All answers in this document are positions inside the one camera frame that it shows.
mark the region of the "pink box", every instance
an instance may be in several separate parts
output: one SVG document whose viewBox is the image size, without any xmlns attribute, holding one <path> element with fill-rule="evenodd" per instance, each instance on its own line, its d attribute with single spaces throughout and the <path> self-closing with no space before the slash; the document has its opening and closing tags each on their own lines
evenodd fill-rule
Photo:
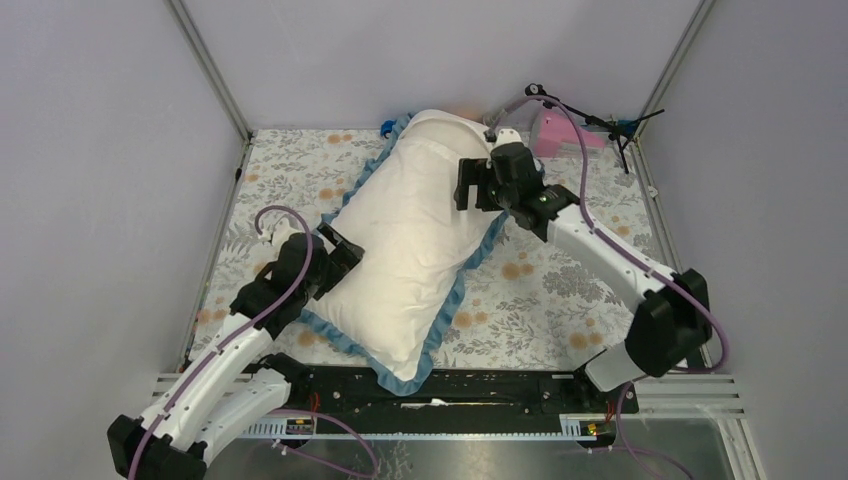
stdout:
<svg viewBox="0 0 848 480">
<path fill-rule="evenodd" d="M 604 148 L 604 141 L 594 133 L 583 130 L 583 140 L 586 141 L 588 148 Z M 563 143 L 572 145 L 580 145 L 577 140 L 577 132 L 562 115 L 555 113 L 553 110 L 542 108 L 533 122 L 533 129 L 530 132 L 530 150 L 537 157 L 553 158 L 559 152 L 559 147 Z"/>
</svg>

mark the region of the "blue clip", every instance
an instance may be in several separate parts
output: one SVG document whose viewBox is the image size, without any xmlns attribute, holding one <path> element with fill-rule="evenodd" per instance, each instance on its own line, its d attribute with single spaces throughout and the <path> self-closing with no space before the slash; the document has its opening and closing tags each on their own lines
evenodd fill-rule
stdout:
<svg viewBox="0 0 848 480">
<path fill-rule="evenodd" d="M 383 138 L 389 138 L 389 134 L 392 133 L 392 128 L 395 126 L 394 120 L 386 120 L 380 125 L 380 136 Z"/>
<path fill-rule="evenodd" d="M 615 122 L 617 127 L 622 127 L 625 135 L 633 135 L 636 129 L 639 128 L 639 122 L 634 120 L 619 120 Z"/>
</svg>

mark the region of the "white wall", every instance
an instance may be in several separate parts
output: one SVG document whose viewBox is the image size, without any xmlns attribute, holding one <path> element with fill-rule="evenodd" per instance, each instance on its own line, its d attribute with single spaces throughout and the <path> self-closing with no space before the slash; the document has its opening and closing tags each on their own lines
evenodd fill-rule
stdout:
<svg viewBox="0 0 848 480">
<path fill-rule="evenodd" d="M 0 478 L 117 478 L 173 368 L 240 142 L 161 1 L 4 2 Z"/>
<path fill-rule="evenodd" d="M 598 115 L 639 113 L 698 0 L 189 0 L 254 128 L 376 128 L 488 108 L 542 82 Z"/>
<path fill-rule="evenodd" d="M 717 2 L 644 146 L 770 479 L 848 478 L 848 3 Z"/>
</svg>

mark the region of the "mattress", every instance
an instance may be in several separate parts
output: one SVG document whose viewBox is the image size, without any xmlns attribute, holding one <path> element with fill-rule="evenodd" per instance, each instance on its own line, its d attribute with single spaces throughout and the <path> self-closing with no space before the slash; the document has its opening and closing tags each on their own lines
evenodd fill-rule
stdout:
<svg viewBox="0 0 848 480">
<path fill-rule="evenodd" d="M 275 259 L 253 230 L 269 204 L 300 212 L 314 228 L 320 214 L 341 207 L 342 195 L 366 159 L 385 145 L 376 130 L 260 130 L 244 166 L 220 254 L 197 313 L 187 360 L 212 340 L 238 290 Z M 543 161 L 546 182 L 578 190 L 579 151 Z M 588 203 L 625 241 L 658 258 L 635 174 L 625 174 L 612 148 L 590 152 Z M 507 221 L 495 250 L 466 274 L 465 300 L 434 351 L 437 368 L 569 370 L 624 339 L 632 320 L 616 295 L 567 252 Z M 267 353 L 286 352 L 311 364 L 365 365 L 305 325 L 286 327 Z"/>
</svg>

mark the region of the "black stand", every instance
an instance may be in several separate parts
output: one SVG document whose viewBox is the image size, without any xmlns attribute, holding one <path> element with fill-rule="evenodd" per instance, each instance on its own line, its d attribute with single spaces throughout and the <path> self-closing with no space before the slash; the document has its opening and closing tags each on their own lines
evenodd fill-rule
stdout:
<svg viewBox="0 0 848 480">
<path fill-rule="evenodd" d="M 530 85 L 527 86 L 527 88 L 524 89 L 524 92 L 527 95 L 531 95 L 531 93 L 527 93 L 527 92 L 531 92 L 531 91 L 535 92 L 535 93 L 532 93 L 534 95 L 547 95 L 551 98 L 555 98 L 555 99 L 559 100 L 558 97 L 555 97 L 555 96 L 545 92 L 545 89 L 541 85 L 536 84 L 536 83 L 531 83 Z M 554 108 L 554 104 L 552 104 L 550 102 L 545 102 L 545 101 L 542 101 L 542 106 L 547 108 L 547 109 Z M 582 117 L 583 120 L 586 122 L 586 125 L 594 125 L 596 127 L 603 128 L 604 130 L 609 132 L 608 138 L 610 140 L 614 141 L 616 143 L 616 145 L 618 146 L 618 154 L 621 156 L 621 164 L 624 167 L 624 173 L 627 173 L 627 174 L 630 173 L 630 168 L 627 166 L 627 160 L 626 160 L 626 157 L 624 156 L 624 151 L 630 145 L 630 142 L 633 141 L 633 137 L 636 135 L 636 130 L 639 129 L 639 125 L 641 125 L 642 122 L 644 122 L 645 120 L 648 120 L 651 117 L 655 117 L 655 116 L 665 112 L 665 109 L 661 109 L 661 110 L 657 110 L 656 112 L 645 115 L 644 117 L 639 117 L 636 120 L 632 120 L 632 121 L 627 122 L 627 123 L 610 123 L 610 122 L 607 122 L 606 120 L 603 120 L 602 118 L 598 118 L 594 115 L 589 115 L 587 113 L 583 113 L 580 110 L 577 110 L 576 108 L 569 106 L 569 105 L 566 105 L 564 103 L 563 103 L 563 106 L 569 112 Z M 621 143 L 621 137 L 624 137 L 624 143 Z"/>
</svg>

